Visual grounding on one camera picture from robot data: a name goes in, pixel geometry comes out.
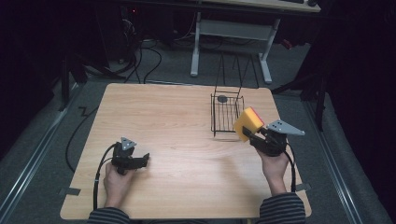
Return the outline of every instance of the wire rack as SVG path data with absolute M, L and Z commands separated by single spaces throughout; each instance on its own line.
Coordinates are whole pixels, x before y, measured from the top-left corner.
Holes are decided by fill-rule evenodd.
M 257 74 L 254 69 L 253 59 L 250 55 L 249 61 L 247 62 L 247 67 L 245 69 L 244 75 L 241 76 L 241 69 L 239 64 L 239 59 L 235 56 L 233 65 L 237 66 L 240 86 L 238 91 L 222 91 L 218 89 L 219 74 L 222 71 L 223 84 L 225 85 L 225 71 L 224 71 L 224 55 L 221 53 L 219 71 L 216 79 L 215 92 L 210 94 L 210 101 L 212 104 L 211 108 L 211 131 L 213 135 L 216 133 L 234 133 L 233 124 L 239 118 L 239 115 L 245 108 L 244 97 L 240 96 L 239 93 L 242 89 L 243 80 L 246 76 L 248 70 L 248 64 L 251 63 L 253 66 L 253 71 L 256 76 L 257 86 L 259 83 L 257 81 Z

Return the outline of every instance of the striped sleeve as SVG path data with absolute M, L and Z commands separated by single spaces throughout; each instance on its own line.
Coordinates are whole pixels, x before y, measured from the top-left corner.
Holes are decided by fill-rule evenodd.
M 257 224 L 305 223 L 303 201 L 295 193 L 279 194 L 265 199 Z
M 130 220 L 128 215 L 126 215 L 120 209 L 114 207 L 107 207 L 93 210 L 90 213 L 90 218 L 88 219 L 87 223 L 129 224 Z

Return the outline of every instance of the human hand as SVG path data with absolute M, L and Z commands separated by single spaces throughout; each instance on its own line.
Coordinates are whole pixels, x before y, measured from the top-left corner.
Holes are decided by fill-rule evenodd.
M 120 208 L 123 199 L 128 194 L 129 188 L 132 184 L 132 178 L 135 170 L 126 171 L 125 175 L 120 175 L 111 162 L 106 164 L 106 177 L 104 180 L 106 189 L 106 203 L 105 207 Z
M 288 157 L 284 153 L 281 153 L 277 157 L 269 157 L 257 148 L 256 151 L 259 153 L 260 158 L 262 158 L 262 172 L 267 179 L 271 194 L 275 196 L 277 194 L 286 193 L 283 176 L 285 175 L 286 168 L 288 167 Z

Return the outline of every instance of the gray carpet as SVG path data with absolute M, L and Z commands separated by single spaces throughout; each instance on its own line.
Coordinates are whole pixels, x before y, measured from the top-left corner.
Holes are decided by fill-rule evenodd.
M 203 49 L 201 52 L 200 75 L 190 77 L 191 46 L 175 46 L 172 49 L 161 44 L 152 49 L 162 55 L 162 61 L 147 77 L 147 83 L 177 82 L 196 85 L 215 85 L 219 68 L 219 51 Z M 260 87 L 274 89 L 294 79 L 298 68 L 304 59 L 309 46 L 296 47 L 291 50 L 274 45 L 268 63 L 273 76 L 273 84 L 263 83 L 259 75 Z M 142 63 L 137 71 L 139 78 L 133 74 L 129 82 L 142 82 L 144 75 L 159 62 L 159 55 L 151 49 L 142 50 Z M 237 71 L 233 66 L 234 55 L 225 53 L 225 71 L 227 71 L 227 86 L 237 86 L 239 83 Z M 239 55 L 241 64 L 248 61 L 247 55 Z M 258 74 L 260 67 L 255 62 Z M 67 108 L 67 113 L 57 128 L 48 147 L 48 151 L 25 192 L 15 207 L 11 208 L 11 215 L 7 223 L 84 223 L 84 221 L 65 221 L 59 216 L 64 196 L 59 192 L 68 187 L 73 173 L 65 161 L 67 144 L 85 115 L 92 112 L 100 103 L 105 87 L 110 82 L 121 82 L 103 77 L 90 77 L 90 81 L 78 88 L 80 93 Z M 255 87 L 254 73 L 248 69 L 244 86 Z M 60 116 L 58 108 L 61 105 L 59 86 L 55 91 L 55 98 L 40 111 L 29 127 L 21 135 L 18 142 L 0 163 L 2 184 L 0 186 L 0 201 L 3 202 L 12 190 L 23 168 L 35 152 L 40 139 L 46 133 L 53 121 Z M 312 215 L 307 223 L 348 223 L 348 215 L 340 200 L 337 189 L 330 175 L 322 153 L 315 125 L 311 122 L 310 114 L 306 111 L 306 104 L 300 101 L 297 91 L 286 91 L 275 96 L 276 106 L 280 117 L 286 122 L 305 130 L 306 136 L 290 136 L 290 144 L 296 153 L 296 160 L 300 175 L 312 189 L 307 192 L 312 207 Z M 89 116 L 76 132 L 70 142 L 68 159 L 72 167 L 76 167 L 81 150 L 90 131 L 95 113 Z M 359 163 L 353 155 L 343 131 L 332 111 L 332 104 L 327 97 L 326 110 L 323 116 L 323 127 L 332 155 L 349 187 L 351 196 L 361 215 L 362 223 L 391 223 L 386 211 L 376 198 L 371 184 L 364 175 Z M 231 220 L 217 220 L 214 223 L 232 223 Z

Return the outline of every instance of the yellow sponge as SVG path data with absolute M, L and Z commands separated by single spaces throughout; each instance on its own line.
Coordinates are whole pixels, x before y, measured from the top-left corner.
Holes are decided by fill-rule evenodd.
M 236 120 L 233 129 L 239 135 L 239 138 L 246 142 L 248 137 L 242 133 L 242 126 L 249 129 L 252 133 L 256 133 L 263 125 L 264 122 L 262 122 L 262 119 L 257 115 L 256 111 L 254 111 L 252 107 L 248 107 Z

